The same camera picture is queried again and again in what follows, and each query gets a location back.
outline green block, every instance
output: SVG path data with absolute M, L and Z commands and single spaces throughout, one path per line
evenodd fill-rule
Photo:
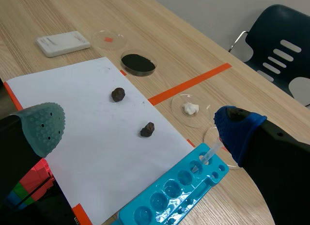
M 13 192 L 16 193 L 16 195 L 20 198 L 20 200 L 23 200 L 25 197 L 27 197 L 29 195 L 28 192 L 25 190 L 25 188 L 20 183 L 15 185 Z M 34 200 L 32 197 L 29 197 L 25 201 L 26 205 L 30 205 L 33 202 L 34 202 Z

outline dark rock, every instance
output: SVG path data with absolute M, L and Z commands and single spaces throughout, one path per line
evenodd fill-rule
M 149 122 L 141 131 L 140 135 L 142 137 L 150 137 L 155 130 L 154 123 Z
M 123 100 L 125 97 L 125 90 L 123 88 L 116 88 L 112 93 L 111 93 L 112 99 L 115 102 L 119 102 Z

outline glass petri dish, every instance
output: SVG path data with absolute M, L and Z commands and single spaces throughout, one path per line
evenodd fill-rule
M 185 113 L 183 105 L 186 103 L 199 105 L 198 113 L 188 115 Z M 171 102 L 173 115 L 182 123 L 189 127 L 200 128 L 210 125 L 210 105 L 203 99 L 190 94 L 176 95 Z
M 103 49 L 120 49 L 123 48 L 126 43 L 127 38 L 115 31 L 101 30 L 95 32 L 92 36 L 92 45 Z
M 216 142 L 222 144 L 222 148 L 217 151 L 217 155 L 228 165 L 229 169 L 239 169 L 237 162 L 233 160 L 231 153 L 224 147 L 223 143 L 219 140 L 219 134 L 217 127 L 211 127 L 207 130 L 204 139 L 204 143 L 212 148 Z
M 121 55 L 122 67 L 134 76 L 149 76 L 157 67 L 156 59 L 143 50 L 131 49 Z

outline plastic dropper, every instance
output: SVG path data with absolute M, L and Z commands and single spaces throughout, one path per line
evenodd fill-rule
M 212 148 L 210 148 L 210 150 L 202 157 L 202 159 L 200 160 L 203 164 L 206 164 L 211 157 L 217 153 L 217 151 L 223 146 L 223 143 L 218 139 L 216 141 L 216 143 L 214 144 L 214 146 Z M 198 167 L 194 166 L 192 169 L 192 173 L 195 173 L 198 171 Z

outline chair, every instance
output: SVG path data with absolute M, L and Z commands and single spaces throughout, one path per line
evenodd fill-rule
M 253 49 L 249 67 L 293 97 L 289 83 L 297 77 L 310 79 L 310 16 L 283 5 L 272 5 L 258 17 L 246 43 Z

